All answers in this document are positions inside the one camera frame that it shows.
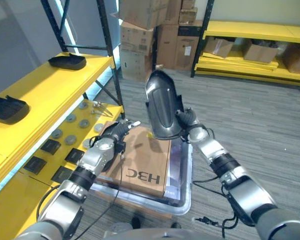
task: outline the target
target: black metal shelf frame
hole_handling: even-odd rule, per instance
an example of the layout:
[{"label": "black metal shelf frame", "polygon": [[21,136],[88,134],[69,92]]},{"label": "black metal shelf frame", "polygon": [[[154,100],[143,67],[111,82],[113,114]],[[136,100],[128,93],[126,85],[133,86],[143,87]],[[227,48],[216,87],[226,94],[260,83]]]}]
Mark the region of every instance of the black metal shelf frame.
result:
[{"label": "black metal shelf frame", "polygon": [[[54,32],[54,35],[60,45],[60,48],[63,52],[69,52],[68,48],[79,48],[79,49],[93,49],[93,50],[104,50],[107,51],[107,54],[109,57],[113,58],[113,46],[111,42],[111,36],[110,36],[110,31],[109,31],[109,25],[108,25],[108,20],[107,20],[107,14],[106,14],[106,7],[104,0],[96,0],[96,4],[98,7],[99,11],[99,16],[100,16],[100,21],[101,21],[101,26],[102,26],[102,31],[103,31],[103,36],[104,36],[104,41],[105,41],[105,46],[87,46],[87,45],[72,45],[72,44],[66,44],[64,41],[64,38],[62,37],[62,32],[65,27],[65,21],[67,18],[67,12],[69,9],[69,3],[70,0],[65,0],[64,3],[64,8],[63,8],[63,15],[61,18],[61,23],[60,23],[60,28],[57,24],[57,21],[55,19],[55,16],[51,10],[50,4],[48,0],[41,0],[41,4],[43,6],[43,9],[45,11],[46,16],[48,17],[48,20],[50,22],[50,25],[52,27],[52,30]],[[106,94],[109,95],[110,98],[112,98],[119,106],[124,107],[123,101],[122,101],[122,95],[121,95],[121,89],[119,85],[119,78],[118,78],[118,71],[116,67],[116,62],[115,59],[113,58],[113,64],[114,68],[111,68],[112,71],[112,77],[114,81],[114,86],[115,86],[115,91],[116,91],[116,96],[113,96],[111,92],[109,92],[104,85],[102,85],[97,79],[95,80],[95,83],[103,90],[105,91]],[[86,93],[83,94],[83,97],[85,99],[88,99],[88,96]],[[125,112],[121,113],[121,118],[124,119]]]},{"label": "black metal shelf frame", "polygon": [[204,37],[205,31],[208,28],[208,24],[209,24],[212,8],[214,7],[214,3],[215,3],[215,0],[208,0],[208,2],[206,3],[206,9],[205,9],[202,28],[201,28],[201,32],[200,32],[200,36],[199,36],[199,42],[198,42],[198,45],[196,47],[194,60],[193,60],[193,63],[192,63],[191,78],[193,78],[195,76],[196,64],[198,63],[201,51],[204,49],[204,47],[207,44],[207,38],[203,39],[203,37]]}]

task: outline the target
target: gray carpet floor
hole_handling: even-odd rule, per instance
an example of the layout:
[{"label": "gray carpet floor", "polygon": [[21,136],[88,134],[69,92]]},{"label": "gray carpet floor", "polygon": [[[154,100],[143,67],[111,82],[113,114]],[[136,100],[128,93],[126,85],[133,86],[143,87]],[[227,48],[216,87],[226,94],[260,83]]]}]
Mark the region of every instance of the gray carpet floor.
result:
[{"label": "gray carpet floor", "polygon": [[[226,77],[190,78],[189,72],[167,70],[183,105],[192,107],[206,127],[212,128],[233,157],[253,173],[272,194],[277,204],[300,216],[300,87],[249,81]],[[140,120],[149,127],[145,108],[145,83],[120,77],[126,117]],[[114,84],[107,85],[115,94]],[[98,101],[113,103],[102,92]],[[193,179],[204,180],[215,175],[198,153],[193,153]],[[216,180],[206,187],[220,190]],[[97,218],[109,202],[89,194],[84,204],[85,215],[76,236]],[[134,209],[115,204],[97,224],[81,237],[83,240],[101,239],[105,230],[116,222],[130,222],[137,215],[143,228],[169,228],[179,222],[184,229],[221,236],[220,228],[193,222],[193,217],[207,216],[222,223],[232,217],[230,205],[222,196],[192,186],[190,211],[172,219],[153,217]],[[229,240],[258,240],[257,231],[239,222],[233,230],[226,230]]]}]

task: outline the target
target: black cable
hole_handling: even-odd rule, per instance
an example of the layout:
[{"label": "black cable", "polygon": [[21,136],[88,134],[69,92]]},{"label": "black cable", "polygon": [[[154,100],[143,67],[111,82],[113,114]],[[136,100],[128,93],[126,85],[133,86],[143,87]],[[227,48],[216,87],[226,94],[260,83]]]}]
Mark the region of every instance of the black cable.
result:
[{"label": "black cable", "polygon": [[121,176],[120,176],[120,183],[118,185],[118,190],[116,192],[116,195],[114,197],[114,199],[112,200],[112,202],[110,203],[110,205],[101,213],[100,216],[97,217],[97,219],[95,219],[82,233],[80,233],[79,236],[77,236],[74,240],[78,240],[79,238],[82,237],[83,234],[85,234],[94,224],[96,224],[96,222],[99,221],[99,219],[101,219],[106,213],[107,211],[115,204],[115,201],[118,197],[119,191],[120,191],[120,185],[122,183],[122,175],[123,175],[123,169],[122,169],[122,161],[120,161],[120,168],[121,168]]},{"label": "black cable", "polygon": [[[232,226],[226,226],[226,222],[233,221],[233,220],[235,220],[235,222]],[[235,213],[233,214],[233,218],[228,218],[228,219],[223,220],[221,228],[222,228],[222,237],[224,239],[226,238],[225,229],[228,229],[228,230],[234,229],[238,225],[238,222],[239,222],[239,218]]]},{"label": "black cable", "polygon": [[36,208],[36,221],[38,221],[38,218],[39,218],[39,214],[40,214],[40,208],[41,208],[41,205],[42,203],[45,201],[45,199],[49,196],[50,193],[52,193],[53,190],[56,190],[57,188],[60,187],[60,184],[57,185],[57,186],[54,186],[53,188],[51,188],[49,191],[47,191],[45,193],[45,195],[43,195],[43,197],[41,198],[39,204],[38,204],[38,207]]},{"label": "black cable", "polygon": [[211,131],[213,139],[216,139],[215,132],[212,130],[212,128],[206,128],[206,131],[208,132],[208,135],[210,136],[210,134],[209,134],[209,131],[208,131],[208,130],[210,130],[210,131]]},{"label": "black cable", "polygon": [[196,185],[199,188],[207,190],[207,191],[209,191],[211,193],[218,194],[218,195],[220,195],[222,197],[225,197],[225,195],[223,193],[220,193],[218,191],[212,190],[210,188],[207,188],[207,187],[204,187],[204,186],[201,186],[201,185],[198,184],[198,183],[208,183],[208,182],[211,182],[211,181],[214,181],[214,180],[217,180],[217,179],[218,179],[218,176],[215,176],[213,178],[206,179],[206,180],[194,180],[194,181],[192,181],[192,184]]},{"label": "black cable", "polygon": [[91,137],[89,139],[89,147],[92,148],[99,139],[100,139],[99,135]]},{"label": "black cable", "polygon": [[[192,183],[193,183],[194,185],[196,185],[196,186],[198,186],[198,187],[204,189],[204,190],[207,190],[207,191],[209,191],[209,192],[212,192],[212,193],[214,193],[214,194],[218,194],[218,195],[220,195],[220,196],[222,196],[222,197],[224,197],[224,198],[227,198],[227,197],[226,197],[226,194],[225,194],[225,192],[224,192],[224,188],[225,188],[224,185],[221,186],[221,192],[222,192],[222,193],[220,193],[220,192],[218,192],[218,191],[215,191],[215,190],[206,188],[206,187],[201,186],[201,185],[198,184],[198,183],[208,183],[208,182],[212,182],[212,181],[214,181],[214,180],[217,180],[218,178],[219,178],[218,176],[215,176],[215,177],[213,177],[213,178],[206,179],[206,180],[194,180],[194,181],[192,181]],[[226,229],[227,229],[227,230],[234,229],[234,228],[238,225],[239,218],[238,218],[238,216],[236,215],[236,213],[234,213],[232,218],[227,218],[227,219],[223,220],[222,225],[220,225],[217,221],[212,221],[211,219],[209,219],[209,218],[206,217],[206,216],[204,216],[203,218],[195,218],[195,220],[197,220],[197,221],[199,221],[199,222],[202,222],[202,223],[205,223],[205,224],[207,224],[207,225],[212,225],[212,226],[214,226],[214,227],[221,228],[222,237],[223,237],[223,238],[226,238],[225,230],[226,230]],[[227,222],[230,222],[230,221],[233,221],[233,220],[235,220],[235,222],[234,222],[234,224],[233,224],[232,226],[226,226],[226,223],[227,223]]]}]

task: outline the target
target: yellow metal shelving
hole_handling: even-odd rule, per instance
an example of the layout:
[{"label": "yellow metal shelving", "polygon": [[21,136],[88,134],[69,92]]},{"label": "yellow metal shelving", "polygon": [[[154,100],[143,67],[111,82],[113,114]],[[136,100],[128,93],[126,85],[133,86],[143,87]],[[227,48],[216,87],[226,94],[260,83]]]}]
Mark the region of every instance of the yellow metal shelving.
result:
[{"label": "yellow metal shelving", "polygon": [[[207,36],[300,43],[300,26],[211,20],[202,38],[205,39]],[[206,53],[199,57],[194,68],[197,74],[247,78],[300,86],[300,74],[289,72],[280,58],[268,65],[254,65],[250,61],[245,61],[242,54],[238,54],[238,52],[233,56],[230,54],[227,58],[209,57],[211,56],[207,56]],[[273,68],[274,63],[277,63],[277,68]]]},{"label": "yellow metal shelving", "polygon": [[300,26],[270,24],[263,22],[209,21],[203,34],[216,37],[265,39],[300,43]]},{"label": "yellow metal shelving", "polygon": [[106,68],[114,67],[112,57],[83,56],[86,66],[80,70],[46,62],[0,93],[0,97],[9,95],[30,106],[21,121],[0,123],[0,182]]},{"label": "yellow metal shelving", "polygon": [[287,80],[300,81],[299,73],[289,72],[282,60],[277,57],[276,62],[278,67],[274,70],[262,69],[261,67],[245,67],[244,65],[230,64],[227,58],[225,59],[208,59],[208,57],[200,57],[199,62],[196,65],[196,70],[212,70],[215,73],[217,71],[233,72],[245,75],[255,75],[268,78],[282,78]]},{"label": "yellow metal shelving", "polygon": [[[92,114],[92,110],[95,110],[93,108],[94,102],[86,99],[83,102],[87,103],[87,108],[80,109],[77,107],[73,110],[72,114],[76,116],[73,122],[64,121],[57,127],[62,130],[62,136],[58,139],[49,137],[49,139],[58,141],[61,144],[55,154],[45,152],[40,147],[33,154],[33,156],[46,161],[42,170],[38,174],[34,174],[22,167],[0,191],[0,239],[13,239],[36,222],[36,209],[42,196],[51,187],[59,184],[51,179],[58,168],[65,167],[71,171],[76,168],[75,164],[65,160],[68,153],[72,148],[85,152],[84,140],[98,135],[94,131],[94,126],[97,124],[104,125],[107,121],[115,121],[123,110],[122,106],[103,103],[103,106],[112,113],[112,116],[99,111]],[[79,126],[80,121],[83,119],[89,122],[89,125],[85,128]],[[76,142],[72,145],[65,144],[65,139],[69,135],[76,136]],[[42,206],[52,196],[53,194],[50,194]]]}]

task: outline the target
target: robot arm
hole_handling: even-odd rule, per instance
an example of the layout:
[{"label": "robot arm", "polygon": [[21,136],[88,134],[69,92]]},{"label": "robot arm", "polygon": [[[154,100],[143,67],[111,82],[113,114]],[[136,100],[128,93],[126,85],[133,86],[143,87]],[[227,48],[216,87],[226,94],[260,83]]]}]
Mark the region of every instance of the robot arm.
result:
[{"label": "robot arm", "polygon": [[219,177],[235,214],[246,225],[256,227],[262,240],[300,240],[300,219],[276,202],[262,185],[200,124],[193,110],[177,111],[187,139]]},{"label": "robot arm", "polygon": [[41,211],[37,223],[28,227],[17,240],[66,240],[77,230],[84,214],[82,204],[95,178],[124,152],[123,139],[140,122],[117,123],[108,127],[83,155],[70,177]]}]

